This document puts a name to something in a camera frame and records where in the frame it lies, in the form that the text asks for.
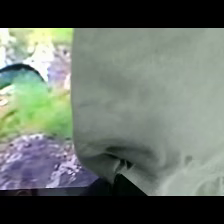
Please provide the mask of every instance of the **screen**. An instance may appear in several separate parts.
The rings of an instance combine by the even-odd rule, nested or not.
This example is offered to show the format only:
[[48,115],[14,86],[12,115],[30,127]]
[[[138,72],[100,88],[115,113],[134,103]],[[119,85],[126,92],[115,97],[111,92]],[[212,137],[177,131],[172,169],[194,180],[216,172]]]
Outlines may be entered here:
[[86,187],[72,141],[73,28],[0,28],[0,190]]

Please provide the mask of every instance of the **black curved object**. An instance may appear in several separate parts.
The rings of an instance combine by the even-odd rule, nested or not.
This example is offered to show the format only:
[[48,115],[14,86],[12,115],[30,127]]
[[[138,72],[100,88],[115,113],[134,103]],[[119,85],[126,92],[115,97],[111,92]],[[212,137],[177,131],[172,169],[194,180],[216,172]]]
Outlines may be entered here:
[[43,77],[36,69],[29,65],[18,63],[8,65],[0,69],[0,89],[11,85],[14,82],[15,78],[19,77],[20,75],[24,75],[24,73],[29,73],[30,76],[36,77],[37,80],[45,82]]

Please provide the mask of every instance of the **gray cloth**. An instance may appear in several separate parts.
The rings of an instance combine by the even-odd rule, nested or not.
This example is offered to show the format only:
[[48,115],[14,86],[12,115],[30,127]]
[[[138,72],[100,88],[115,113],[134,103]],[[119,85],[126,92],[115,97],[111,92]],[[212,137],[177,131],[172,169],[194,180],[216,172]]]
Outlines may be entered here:
[[224,29],[76,29],[72,59],[84,165],[148,195],[224,193]]

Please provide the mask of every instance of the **television screen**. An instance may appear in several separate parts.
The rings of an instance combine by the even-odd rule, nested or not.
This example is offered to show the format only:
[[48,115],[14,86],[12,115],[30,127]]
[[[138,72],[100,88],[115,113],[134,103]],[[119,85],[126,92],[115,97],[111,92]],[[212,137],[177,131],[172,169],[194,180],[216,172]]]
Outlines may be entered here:
[[0,190],[85,187],[70,106],[73,28],[0,28]]

